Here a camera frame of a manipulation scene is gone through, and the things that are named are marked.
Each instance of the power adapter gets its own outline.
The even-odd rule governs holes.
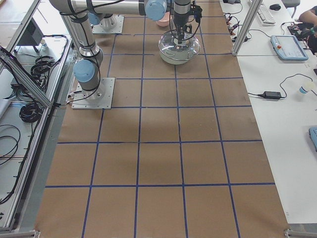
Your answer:
[[[285,97],[282,97],[280,92],[270,92],[270,91],[265,91],[262,94],[257,94],[257,96],[265,98],[265,99],[276,99],[276,100],[285,98]]]

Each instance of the metal mounting plate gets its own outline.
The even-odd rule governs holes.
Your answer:
[[[100,84],[103,84],[106,91],[105,95],[100,99],[89,100],[83,99],[83,94],[76,94],[72,103],[72,109],[111,109],[113,89],[115,78],[102,78]],[[76,91],[81,91],[81,86],[78,84]]]
[[[124,16],[116,15],[114,16],[117,20],[117,25],[110,29],[109,31],[105,31],[100,25],[96,25],[93,28],[93,34],[95,35],[108,35],[108,34],[121,34],[123,28],[123,20]]]

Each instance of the floor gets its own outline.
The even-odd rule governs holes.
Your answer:
[[[168,28],[97,36],[112,109],[66,109],[35,229],[44,238],[282,238],[288,228],[219,2],[200,54],[166,64]]]

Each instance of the table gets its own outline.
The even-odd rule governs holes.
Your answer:
[[[271,11],[277,24],[264,27],[255,19],[251,28],[260,29],[268,35],[282,35],[280,25],[291,20],[289,13],[280,0],[263,2],[268,7],[274,3],[281,4],[280,11]],[[248,4],[247,0],[242,1],[242,12],[235,14],[241,22],[249,8]],[[221,3],[221,6],[224,12],[241,9],[239,4]],[[286,77],[297,73],[310,76],[317,82],[313,71],[317,67],[317,58],[310,51],[307,52],[308,61],[281,61],[272,49],[269,37],[261,32],[252,32],[252,35],[252,40],[244,43],[238,54],[248,92],[282,92],[279,84]],[[270,101],[250,96],[280,200],[290,224],[317,223],[317,153],[308,134],[308,129],[317,125],[317,96],[312,92],[307,95],[298,92],[306,80],[309,79],[302,76],[288,79],[283,84],[288,93],[284,100]]]

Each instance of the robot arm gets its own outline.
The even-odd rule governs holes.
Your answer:
[[[96,44],[91,25],[88,19],[88,13],[93,13],[100,18],[107,14],[134,14],[146,15],[149,19],[158,21],[162,19],[166,13],[167,0],[50,0],[51,4],[60,11],[64,17],[66,27],[79,50],[83,60],[77,62],[74,66],[73,72],[78,80],[82,92],[78,95],[81,101],[78,109],[100,109],[110,108],[111,104],[106,104],[106,99],[110,97],[107,92],[107,80],[109,83],[114,83],[114,79],[106,78],[100,79],[101,62],[103,60],[103,53]],[[191,3],[191,0],[174,0],[173,8],[173,22],[175,30],[167,32],[168,37],[162,36],[162,39],[167,39],[160,43],[163,49],[171,51],[169,54],[161,52],[160,55],[166,62],[172,64],[185,63],[190,60],[193,54],[199,52],[200,46],[197,39],[193,41],[191,35],[191,27],[187,25],[189,16],[193,15],[196,22],[200,23],[201,8]],[[175,54],[180,54],[181,61],[171,61],[170,57]]]
[[[112,13],[146,15],[149,19],[157,21],[163,18],[167,8],[166,0],[50,0],[50,2],[61,12],[61,15],[70,17],[74,31],[69,30],[69,32],[70,34],[75,32],[76,36],[71,34],[72,38],[78,40],[79,52],[84,58],[96,57],[101,51],[95,43],[88,12],[95,15]],[[185,32],[192,31],[187,25],[189,16],[193,15],[196,22],[200,23],[201,12],[201,8],[195,5],[195,2],[191,4],[191,0],[174,0],[173,22],[178,43],[184,40]]]

